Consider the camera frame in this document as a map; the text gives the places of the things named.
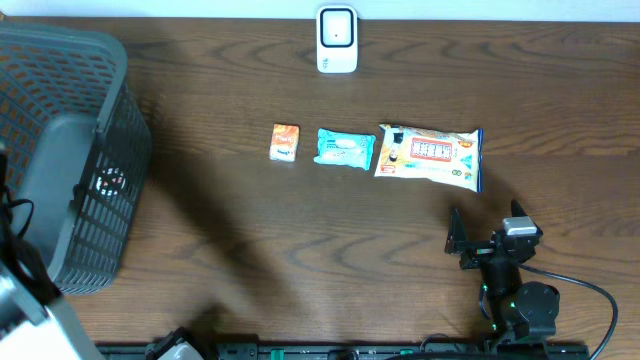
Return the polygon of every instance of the orange and white box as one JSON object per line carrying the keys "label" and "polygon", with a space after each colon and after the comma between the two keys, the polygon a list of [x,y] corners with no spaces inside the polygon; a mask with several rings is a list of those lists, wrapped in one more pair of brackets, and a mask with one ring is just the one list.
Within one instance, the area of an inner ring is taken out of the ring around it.
{"label": "orange and white box", "polygon": [[269,158],[271,160],[294,161],[299,136],[300,128],[295,125],[273,125]]}

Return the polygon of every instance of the laundry basket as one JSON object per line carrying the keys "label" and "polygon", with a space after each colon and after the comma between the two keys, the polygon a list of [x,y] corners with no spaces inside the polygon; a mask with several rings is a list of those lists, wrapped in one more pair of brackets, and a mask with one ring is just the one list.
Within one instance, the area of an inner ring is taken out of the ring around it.
{"label": "laundry basket", "polygon": [[[24,236],[67,294],[115,278],[151,156],[112,37],[0,23],[0,141],[7,186],[34,202]],[[30,206],[14,209],[16,233]]]}

